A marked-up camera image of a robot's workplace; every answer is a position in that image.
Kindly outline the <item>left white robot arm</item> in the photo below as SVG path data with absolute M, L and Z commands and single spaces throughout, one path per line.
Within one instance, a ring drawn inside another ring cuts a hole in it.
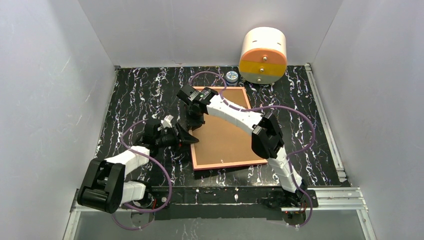
M 89 162 L 77 203 L 81 206 L 113 214 L 125 204 L 137 202 L 143 213 L 153 213 L 155 196 L 151 187 L 141 180 L 126 181 L 128 174 L 153 161 L 159 149 L 190 146 L 199 139 L 192 136 L 168 115 L 163 120 L 143 120 L 144 128 L 133 146 L 108 158 L 94 158 Z

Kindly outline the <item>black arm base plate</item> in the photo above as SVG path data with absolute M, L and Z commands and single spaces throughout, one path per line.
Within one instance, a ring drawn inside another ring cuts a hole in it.
M 169 203 L 168 188 L 148 189 L 146 203 L 156 203 L 154 216 L 158 221 L 175 219 L 236 219 L 266 220 L 306 219 L 310 209 L 319 206 L 314 190 L 308 196 L 285 192 L 279 186 L 239 187 L 174 187 Z

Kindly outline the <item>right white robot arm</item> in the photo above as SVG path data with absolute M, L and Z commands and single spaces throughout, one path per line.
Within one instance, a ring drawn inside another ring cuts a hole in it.
M 186 119 L 194 122 L 194 129 L 205 123 L 203 117 L 207 114 L 223 119 L 249 134 L 252 151 L 272 167 L 283 191 L 298 200 L 305 197 L 308 187 L 288 159 L 283 132 L 272 112 L 261 114 L 239 106 L 210 87 L 199 91 L 185 85 L 176 96 L 185 103 Z

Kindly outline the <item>brown cardboard backing board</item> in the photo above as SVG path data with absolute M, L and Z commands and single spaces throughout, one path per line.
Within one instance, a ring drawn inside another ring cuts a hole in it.
M 193 169 L 209 170 L 266 164 L 252 150 L 253 125 L 262 116 L 254 111 L 236 111 L 222 102 L 219 95 L 212 99 L 218 110 L 205 114 L 205 124 L 190 131 L 199 139 L 191 145 Z

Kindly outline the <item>pink photo frame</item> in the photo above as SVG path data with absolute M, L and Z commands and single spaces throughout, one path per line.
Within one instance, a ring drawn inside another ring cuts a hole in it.
M 230 87 L 233 103 L 219 95 L 220 87 L 184 86 L 177 96 L 184 102 L 186 127 L 199 141 L 191 144 L 193 169 L 209 170 L 265 164 L 251 147 L 252 131 L 262 116 L 250 111 L 242 87 Z

